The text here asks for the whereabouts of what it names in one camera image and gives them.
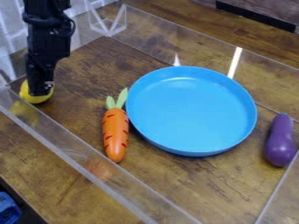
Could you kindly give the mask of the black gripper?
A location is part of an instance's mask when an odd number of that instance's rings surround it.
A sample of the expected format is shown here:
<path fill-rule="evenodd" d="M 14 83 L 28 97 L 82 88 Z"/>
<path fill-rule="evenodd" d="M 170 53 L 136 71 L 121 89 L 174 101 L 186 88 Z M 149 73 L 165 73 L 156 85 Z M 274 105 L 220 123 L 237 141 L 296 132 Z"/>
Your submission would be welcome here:
<path fill-rule="evenodd" d="M 22 21 L 28 24 L 28 94 L 42 96 L 53 88 L 53 65 L 70 55 L 76 24 L 64 12 L 70 8 L 70 0 L 22 0 L 22 3 Z M 44 66 L 34 65 L 32 58 Z"/>

